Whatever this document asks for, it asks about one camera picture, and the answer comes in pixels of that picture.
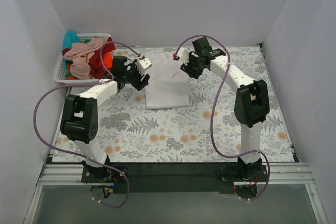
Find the laundry basket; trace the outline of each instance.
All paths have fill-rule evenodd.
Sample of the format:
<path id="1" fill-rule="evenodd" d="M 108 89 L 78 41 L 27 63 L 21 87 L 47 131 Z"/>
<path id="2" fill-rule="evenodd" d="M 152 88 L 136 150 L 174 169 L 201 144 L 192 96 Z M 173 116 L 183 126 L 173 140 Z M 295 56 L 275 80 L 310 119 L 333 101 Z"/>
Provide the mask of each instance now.
<path id="1" fill-rule="evenodd" d="M 111 37 L 109 34 L 77 34 L 77 37 L 79 38 L 80 42 L 83 42 L 87 39 L 91 39 L 92 37 L 98 37 L 104 39 L 105 42 L 107 42 L 108 38 Z M 64 56 L 60 54 L 54 71 L 54 81 L 61 82 L 64 84 L 69 83 L 83 83 L 83 82 L 94 82 L 98 81 L 98 79 L 90 79 L 90 80 L 69 80 L 66 76 L 65 72 L 65 61 Z"/>

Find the wall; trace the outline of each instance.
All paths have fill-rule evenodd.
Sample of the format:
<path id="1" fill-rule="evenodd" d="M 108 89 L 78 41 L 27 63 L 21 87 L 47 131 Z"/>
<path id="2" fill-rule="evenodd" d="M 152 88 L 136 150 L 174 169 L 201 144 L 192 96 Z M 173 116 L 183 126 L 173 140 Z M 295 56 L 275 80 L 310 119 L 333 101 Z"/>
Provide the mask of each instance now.
<path id="1" fill-rule="evenodd" d="M 265 57 L 295 150 L 336 223 L 336 0 L 286 0 Z"/>
<path id="2" fill-rule="evenodd" d="M 33 109 L 55 83 L 65 29 L 49 0 L 0 0 L 0 223 L 22 223 L 47 149 L 33 130 Z M 39 128 L 52 140 L 64 95 L 50 95 Z"/>
<path id="3" fill-rule="evenodd" d="M 50 0 L 66 29 L 130 45 L 178 45 L 206 33 L 226 45 L 263 42 L 285 0 Z"/>

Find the floral tablecloth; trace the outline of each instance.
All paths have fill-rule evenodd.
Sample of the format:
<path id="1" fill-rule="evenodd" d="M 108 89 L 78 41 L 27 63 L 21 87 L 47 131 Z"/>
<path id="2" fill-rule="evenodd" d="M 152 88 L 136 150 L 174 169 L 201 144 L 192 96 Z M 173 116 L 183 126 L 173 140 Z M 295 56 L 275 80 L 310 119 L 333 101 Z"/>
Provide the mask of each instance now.
<path id="1" fill-rule="evenodd" d="M 172 48 L 140 48 L 139 52 L 172 55 Z M 270 113 L 261 132 L 260 148 L 271 162 L 293 162 L 284 121 L 258 47 L 229 48 L 232 62 L 245 74 L 268 84 Z M 117 55 L 134 57 L 128 50 Z M 235 162 L 221 158 L 210 140 L 210 116 L 221 79 L 204 70 L 198 80 L 188 79 L 190 106 L 163 110 L 145 108 L 145 91 L 126 86 L 100 106 L 97 139 L 112 162 Z M 78 94 L 87 88 L 73 88 Z M 234 115 L 235 94 L 223 86 L 215 112 L 214 135 L 226 155 L 240 151 L 240 126 Z M 55 145 L 79 152 L 66 136 L 57 132 Z M 54 152 L 53 162 L 79 162 L 80 157 Z"/>

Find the folded white cloth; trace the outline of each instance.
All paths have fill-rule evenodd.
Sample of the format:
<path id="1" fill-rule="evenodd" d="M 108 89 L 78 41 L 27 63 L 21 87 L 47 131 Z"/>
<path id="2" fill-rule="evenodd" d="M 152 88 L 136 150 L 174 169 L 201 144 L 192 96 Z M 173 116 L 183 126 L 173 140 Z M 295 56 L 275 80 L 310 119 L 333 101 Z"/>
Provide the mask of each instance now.
<path id="1" fill-rule="evenodd" d="M 170 54 L 147 55 L 153 67 L 147 71 L 151 76 L 145 87 L 146 108 L 168 109 L 189 106 L 187 74 L 180 70 L 181 62 Z"/>
<path id="2" fill-rule="evenodd" d="M 146 109 L 168 109 L 189 106 L 188 83 L 156 79 L 146 86 Z"/>

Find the red cloth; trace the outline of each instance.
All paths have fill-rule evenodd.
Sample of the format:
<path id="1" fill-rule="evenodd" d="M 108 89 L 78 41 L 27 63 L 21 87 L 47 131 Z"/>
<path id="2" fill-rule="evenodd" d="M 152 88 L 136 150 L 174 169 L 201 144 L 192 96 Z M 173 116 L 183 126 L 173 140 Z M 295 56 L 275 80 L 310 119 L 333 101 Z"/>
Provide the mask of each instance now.
<path id="1" fill-rule="evenodd" d="M 109 37 L 107 42 L 111 42 L 112 38 Z M 104 46 L 103 51 L 102 51 L 102 55 L 103 55 L 103 60 L 104 57 L 110 57 L 110 54 L 108 54 L 107 56 L 105 56 L 108 52 L 111 52 L 115 50 L 115 45 L 114 43 L 110 43 L 107 44 L 106 46 Z M 89 66 L 91 67 L 91 74 L 93 77 L 95 77 L 96 79 L 102 79 L 104 73 L 105 73 L 105 69 L 101 63 L 100 60 L 100 56 L 99 56 L 100 50 L 96 50 L 94 55 L 90 58 L 89 60 Z M 104 60 L 105 65 L 108 64 L 110 62 L 110 60 Z"/>

